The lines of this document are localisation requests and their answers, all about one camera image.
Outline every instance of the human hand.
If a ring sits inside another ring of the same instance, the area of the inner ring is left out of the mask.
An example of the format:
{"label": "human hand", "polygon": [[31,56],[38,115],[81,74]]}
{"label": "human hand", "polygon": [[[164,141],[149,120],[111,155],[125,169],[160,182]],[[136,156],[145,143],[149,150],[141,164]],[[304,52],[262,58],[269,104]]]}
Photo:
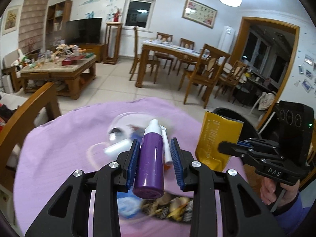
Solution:
{"label": "human hand", "polygon": [[[280,186],[285,189],[286,192],[278,207],[282,207],[295,199],[300,186],[300,181],[298,180],[294,186],[289,186],[284,183],[281,183]],[[277,197],[274,193],[275,191],[276,183],[269,178],[263,177],[261,181],[260,197],[264,204],[270,205],[277,200]]]}

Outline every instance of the bookshelf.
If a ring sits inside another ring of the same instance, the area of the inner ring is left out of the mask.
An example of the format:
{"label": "bookshelf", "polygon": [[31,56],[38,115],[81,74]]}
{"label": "bookshelf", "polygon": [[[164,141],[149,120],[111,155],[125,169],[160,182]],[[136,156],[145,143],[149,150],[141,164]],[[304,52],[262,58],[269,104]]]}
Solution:
{"label": "bookshelf", "polygon": [[54,51],[55,39],[65,39],[65,23],[69,21],[72,1],[65,0],[48,7],[46,19],[46,50]]}

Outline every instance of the roller blind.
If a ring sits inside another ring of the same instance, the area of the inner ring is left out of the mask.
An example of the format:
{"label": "roller blind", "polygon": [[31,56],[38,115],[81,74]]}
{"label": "roller blind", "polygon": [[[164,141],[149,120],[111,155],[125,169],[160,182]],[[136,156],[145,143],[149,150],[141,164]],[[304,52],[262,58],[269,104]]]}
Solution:
{"label": "roller blind", "polygon": [[19,48],[23,53],[42,48],[48,0],[24,0],[19,26]]}

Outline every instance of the purple bottle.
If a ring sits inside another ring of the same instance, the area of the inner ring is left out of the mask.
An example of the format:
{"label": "purple bottle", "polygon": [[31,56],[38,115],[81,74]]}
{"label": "purple bottle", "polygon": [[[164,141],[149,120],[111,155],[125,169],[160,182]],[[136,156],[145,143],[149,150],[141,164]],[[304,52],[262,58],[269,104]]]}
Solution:
{"label": "purple bottle", "polygon": [[139,152],[133,193],[142,199],[158,199],[164,195],[164,152],[162,128],[157,119],[145,130]]}

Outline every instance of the red box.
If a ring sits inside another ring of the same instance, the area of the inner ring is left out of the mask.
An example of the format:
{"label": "red box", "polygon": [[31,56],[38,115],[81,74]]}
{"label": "red box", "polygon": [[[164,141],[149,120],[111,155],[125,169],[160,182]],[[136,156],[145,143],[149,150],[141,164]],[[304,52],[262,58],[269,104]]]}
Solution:
{"label": "red box", "polygon": [[84,58],[85,58],[84,55],[79,55],[77,57],[68,57],[61,62],[61,65],[68,66],[68,65],[76,64],[78,60],[82,60]]}

